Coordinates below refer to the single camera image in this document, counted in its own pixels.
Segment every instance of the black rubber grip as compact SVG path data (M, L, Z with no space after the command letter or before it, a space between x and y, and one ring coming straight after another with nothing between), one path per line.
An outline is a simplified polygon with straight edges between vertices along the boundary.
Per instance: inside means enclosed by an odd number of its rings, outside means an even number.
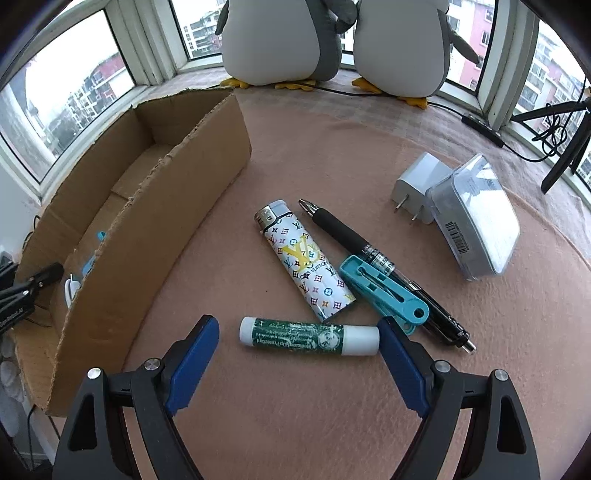
M351 230L328 210L318 209L312 220L352 254L359 255L368 244L365 238Z

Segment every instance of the green lip balm tube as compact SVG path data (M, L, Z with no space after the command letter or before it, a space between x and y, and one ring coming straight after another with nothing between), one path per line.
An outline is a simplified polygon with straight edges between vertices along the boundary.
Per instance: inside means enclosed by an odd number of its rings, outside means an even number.
M280 322L244 317L240 341L292 351L328 352L338 355L375 355L379 349L377 327Z

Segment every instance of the white belly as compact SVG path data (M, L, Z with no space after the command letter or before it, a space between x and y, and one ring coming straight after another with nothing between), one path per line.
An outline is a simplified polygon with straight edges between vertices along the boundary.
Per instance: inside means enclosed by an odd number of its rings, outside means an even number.
M391 95L432 95L445 75L441 24L424 0L363 0L355 67Z
M230 0L222 52L226 71L251 85L308 78L320 46L306 0Z

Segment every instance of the yellow lv logo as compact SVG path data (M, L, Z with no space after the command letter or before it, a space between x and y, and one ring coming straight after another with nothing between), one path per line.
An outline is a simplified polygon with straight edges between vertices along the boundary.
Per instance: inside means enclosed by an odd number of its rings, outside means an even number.
M295 257L297 262L300 264L299 266L294 266L294 271L301 272L305 268L310 268L318 259L319 251L318 247L314 242L308 244L305 235L300 236L300 240L294 244L286 245L281 248L286 254Z

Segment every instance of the barcode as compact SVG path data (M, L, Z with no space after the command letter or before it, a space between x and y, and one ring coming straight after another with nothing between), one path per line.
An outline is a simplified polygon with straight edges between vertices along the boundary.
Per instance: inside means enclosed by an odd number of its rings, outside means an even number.
M464 240L462 232L457 227L456 222L446 223L445 228L447 229L447 233L449 233L449 235L452 237L453 243L456 245L458 253L460 255L467 253L470 249Z

